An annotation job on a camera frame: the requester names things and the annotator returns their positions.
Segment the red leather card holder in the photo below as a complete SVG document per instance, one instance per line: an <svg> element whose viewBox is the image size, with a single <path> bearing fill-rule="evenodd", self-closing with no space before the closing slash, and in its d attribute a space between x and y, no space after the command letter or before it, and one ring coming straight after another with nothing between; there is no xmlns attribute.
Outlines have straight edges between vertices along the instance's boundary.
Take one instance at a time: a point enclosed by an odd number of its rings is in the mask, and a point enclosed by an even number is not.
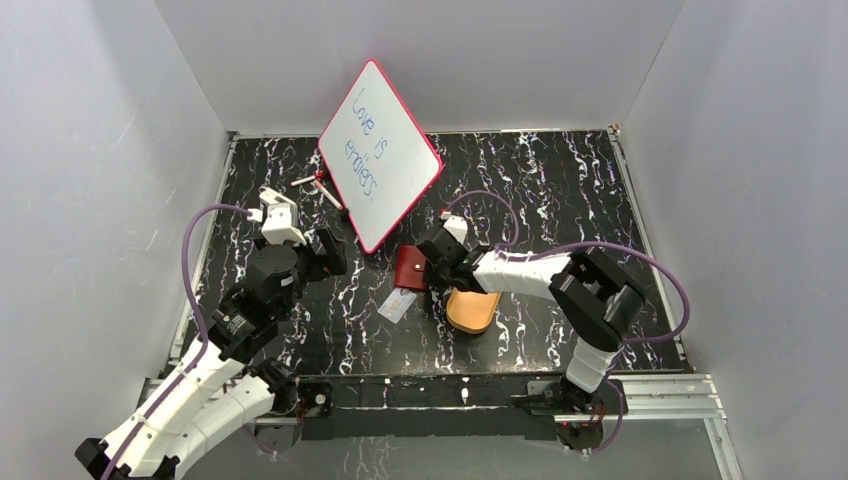
<svg viewBox="0 0 848 480"><path fill-rule="evenodd" d="M425 291L427 259L414 245L404 245L399 248L395 265L394 287L410 291Z"/></svg>

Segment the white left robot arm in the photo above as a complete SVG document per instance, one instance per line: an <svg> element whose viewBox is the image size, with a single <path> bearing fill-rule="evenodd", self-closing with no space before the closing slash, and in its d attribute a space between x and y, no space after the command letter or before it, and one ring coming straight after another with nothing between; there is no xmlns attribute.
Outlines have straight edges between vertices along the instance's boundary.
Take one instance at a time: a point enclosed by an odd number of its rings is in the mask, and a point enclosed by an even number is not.
<svg viewBox="0 0 848 480"><path fill-rule="evenodd" d="M327 228L315 234L317 246L255 240L245 275L222 296L206 338L119 427L76 448L92 478L180 479L245 424L300 408L296 375L278 360L251 362L309 283L346 274L344 243Z"/></svg>

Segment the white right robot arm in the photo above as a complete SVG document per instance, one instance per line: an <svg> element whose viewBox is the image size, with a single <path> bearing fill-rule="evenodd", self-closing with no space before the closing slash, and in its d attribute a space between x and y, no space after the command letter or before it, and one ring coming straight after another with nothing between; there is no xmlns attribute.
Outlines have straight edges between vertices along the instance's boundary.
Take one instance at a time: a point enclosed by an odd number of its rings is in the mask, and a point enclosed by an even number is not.
<svg viewBox="0 0 848 480"><path fill-rule="evenodd" d="M502 257L490 246L466 248L444 227L430 230L416 246L430 287L530 295L559 306L578 341L558 386L530 395L531 407L587 414L601 403L601 383L646 303L642 286L601 247Z"/></svg>

